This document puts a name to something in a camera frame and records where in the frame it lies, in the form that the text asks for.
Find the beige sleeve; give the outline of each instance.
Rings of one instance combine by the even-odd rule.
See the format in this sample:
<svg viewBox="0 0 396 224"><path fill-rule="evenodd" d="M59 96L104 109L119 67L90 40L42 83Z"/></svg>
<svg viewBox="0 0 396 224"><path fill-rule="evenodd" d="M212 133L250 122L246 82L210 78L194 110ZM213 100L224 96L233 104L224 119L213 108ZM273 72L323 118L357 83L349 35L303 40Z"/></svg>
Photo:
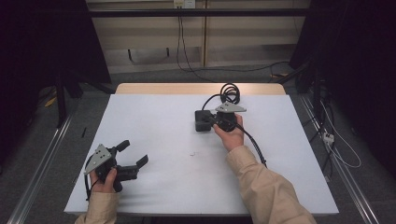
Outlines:
<svg viewBox="0 0 396 224"><path fill-rule="evenodd" d="M119 195L117 193L93 192L87 214L82 214L76 224L110 224L116 223Z"/></svg>
<svg viewBox="0 0 396 224"><path fill-rule="evenodd" d="M299 204L293 185L258 163L248 147L233 149L227 162L239 179L239 191L253 222L316 223Z"/></svg>

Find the metal rail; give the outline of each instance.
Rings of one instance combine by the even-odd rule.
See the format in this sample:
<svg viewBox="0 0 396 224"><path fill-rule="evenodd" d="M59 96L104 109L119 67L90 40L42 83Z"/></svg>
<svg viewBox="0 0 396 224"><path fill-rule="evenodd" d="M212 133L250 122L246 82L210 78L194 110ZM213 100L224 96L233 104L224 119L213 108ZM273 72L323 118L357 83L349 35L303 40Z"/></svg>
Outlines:
<svg viewBox="0 0 396 224"><path fill-rule="evenodd" d="M312 108L313 108L312 103L309 101L309 99L305 99L303 96L301 96L301 101L303 102L306 113L312 119L314 127L318 132L319 125L315 119L314 113L312 112ZM339 154L337 147L334 147L334 151L341 158L341 155ZM334 154L332 154L331 160L333 161L333 164L334 164L335 168L337 169L338 174L341 176L341 179L343 180L343 182L346 186L346 189L349 192L349 195L351 196L353 202L355 203L356 207L358 208L359 212L361 213L361 217L363 218L364 222L366 224L378 224L379 220L375 215L374 209L372 208L372 206L370 205L370 202L367 200L366 196L364 195L363 191L361 190L361 187L359 186L358 182L355 180L352 173L350 173L348 167L345 164L343 164L342 162L340 162L334 156Z"/></svg>
<svg viewBox="0 0 396 224"><path fill-rule="evenodd" d="M35 10L35 15L57 17L326 17L334 13L332 8L192 8L192 9L95 9L80 10Z"/></svg>
<svg viewBox="0 0 396 224"><path fill-rule="evenodd" d="M24 193L22 194L20 200L18 201L14 211L11 214L7 224L21 224L24 223L30 208L32 207L35 197L40 190L41 184L44 181L44 177L46 176L52 161L54 160L56 153L58 151L59 146L64 139L64 135L67 132L67 129L70 125L71 119L76 112L78 104L74 104L72 109L67 116L64 124L55 131L55 134L52 137L52 140L47 147L46 153L43 156L40 164L38 165L37 169L35 170L35 174L33 175L32 179L30 180L27 188L25 189Z"/></svg>

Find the person's right hand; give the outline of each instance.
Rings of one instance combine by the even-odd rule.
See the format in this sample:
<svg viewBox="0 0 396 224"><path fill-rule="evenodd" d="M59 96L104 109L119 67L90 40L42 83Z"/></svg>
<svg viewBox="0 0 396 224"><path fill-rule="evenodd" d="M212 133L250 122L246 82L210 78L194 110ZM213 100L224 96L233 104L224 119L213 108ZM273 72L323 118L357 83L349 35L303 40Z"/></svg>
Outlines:
<svg viewBox="0 0 396 224"><path fill-rule="evenodd" d="M242 116L235 114L236 122L243 127ZM213 125L215 129L215 133L221 138L221 141L229 152L232 151L236 147L240 147L244 145L244 133L235 128L232 132L224 132L217 124Z"/></svg>

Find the hand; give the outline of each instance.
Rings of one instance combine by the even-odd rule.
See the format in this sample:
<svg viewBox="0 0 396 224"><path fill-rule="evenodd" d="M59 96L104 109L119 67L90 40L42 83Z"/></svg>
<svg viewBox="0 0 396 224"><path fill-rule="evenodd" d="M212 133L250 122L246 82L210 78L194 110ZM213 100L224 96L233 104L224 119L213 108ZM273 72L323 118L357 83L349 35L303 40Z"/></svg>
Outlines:
<svg viewBox="0 0 396 224"><path fill-rule="evenodd" d="M235 114L236 122L243 127L242 116ZM244 133L238 129L233 129L232 132L224 132L217 124L213 126L215 133L221 138L221 141L229 152L236 147L244 145Z"/></svg>
<svg viewBox="0 0 396 224"><path fill-rule="evenodd" d="M111 168L110 172L106 177L105 183L103 183L99 177L97 176L96 172L93 170L90 172L90 179L92 186L92 192L102 192L102 193L114 193L115 190L113 189L114 180L117 176L117 169Z"/></svg>

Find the person's left hand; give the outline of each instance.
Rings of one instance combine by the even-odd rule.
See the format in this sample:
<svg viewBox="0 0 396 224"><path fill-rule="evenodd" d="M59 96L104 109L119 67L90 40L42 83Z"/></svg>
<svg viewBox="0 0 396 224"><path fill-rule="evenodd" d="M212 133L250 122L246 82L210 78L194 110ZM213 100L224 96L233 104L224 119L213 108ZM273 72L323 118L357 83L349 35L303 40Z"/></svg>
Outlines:
<svg viewBox="0 0 396 224"><path fill-rule="evenodd" d="M103 183L101 180L99 180L99 177L97 176L96 172L94 170L91 171L90 172L91 184L97 181L92 186L91 191L102 192L102 193L114 193L115 190L113 189L113 184L114 184L114 180L116 179L116 176L117 176L117 169L111 168L110 172L108 172L105 183Z"/></svg>

